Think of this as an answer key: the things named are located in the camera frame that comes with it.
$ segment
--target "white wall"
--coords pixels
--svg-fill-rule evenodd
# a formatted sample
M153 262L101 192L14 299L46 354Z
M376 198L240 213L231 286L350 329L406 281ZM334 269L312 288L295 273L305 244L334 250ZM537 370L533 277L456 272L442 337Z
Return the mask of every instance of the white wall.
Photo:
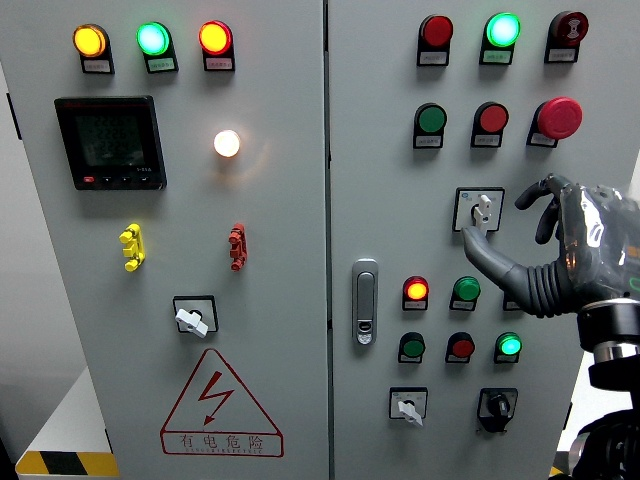
M6 91L0 66L0 437L15 462L85 361Z

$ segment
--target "white switch handle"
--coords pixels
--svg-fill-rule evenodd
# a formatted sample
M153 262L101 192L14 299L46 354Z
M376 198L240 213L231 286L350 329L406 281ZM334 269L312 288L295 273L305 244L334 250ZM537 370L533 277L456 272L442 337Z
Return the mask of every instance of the white switch handle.
M484 234L487 234L487 226L491 219L491 199L486 195L480 195L480 202L473 207L474 224Z
M422 418L418 412L416 412L416 407L411 403L398 402L398 410L400 410L400 413L407 422L416 427L422 426Z
M200 338L204 338L209 331L209 327L201 321L202 317L197 313L189 313L182 308L176 313L176 322L183 328L186 328L189 332L197 335Z

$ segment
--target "lightning bolt symbol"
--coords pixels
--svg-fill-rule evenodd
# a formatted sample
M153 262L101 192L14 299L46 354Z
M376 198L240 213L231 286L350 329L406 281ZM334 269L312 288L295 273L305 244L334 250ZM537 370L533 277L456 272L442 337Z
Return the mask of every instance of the lightning bolt symbol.
M206 425L210 424L211 422L213 422L215 420L214 415L216 414L216 412L218 410L220 410L220 407L222 407L222 405L224 405L224 403L227 400L229 400L229 397L235 391L235 390L227 390L225 392L219 392L219 393L213 393L212 394L211 393L211 389L218 382L218 380L220 380L220 377L222 377L222 373L221 372L215 372L213 374L213 376L211 377L211 380L209 380L209 383L207 383L207 386L204 388L204 390L200 394L200 398L198 398L198 401L201 402L202 400L209 400L210 398L224 397L222 399L222 401L220 402L220 404L218 405L218 407L213 411L213 413L211 415L207 415L206 417L204 417L203 426L206 426Z

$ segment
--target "warning sign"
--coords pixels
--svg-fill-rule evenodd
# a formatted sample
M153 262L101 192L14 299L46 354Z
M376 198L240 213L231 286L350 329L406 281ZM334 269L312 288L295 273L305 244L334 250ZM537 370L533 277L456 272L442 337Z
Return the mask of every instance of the warning sign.
M284 437L278 427L212 348L200 357L160 438L168 455L284 455Z

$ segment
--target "emergency stop button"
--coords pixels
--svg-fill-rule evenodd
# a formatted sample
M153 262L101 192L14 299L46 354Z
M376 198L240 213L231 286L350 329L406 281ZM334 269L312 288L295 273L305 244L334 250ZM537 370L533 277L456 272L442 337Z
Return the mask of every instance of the emergency stop button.
M531 123L527 145L555 148L582 123L582 107L569 97L556 97L538 107Z

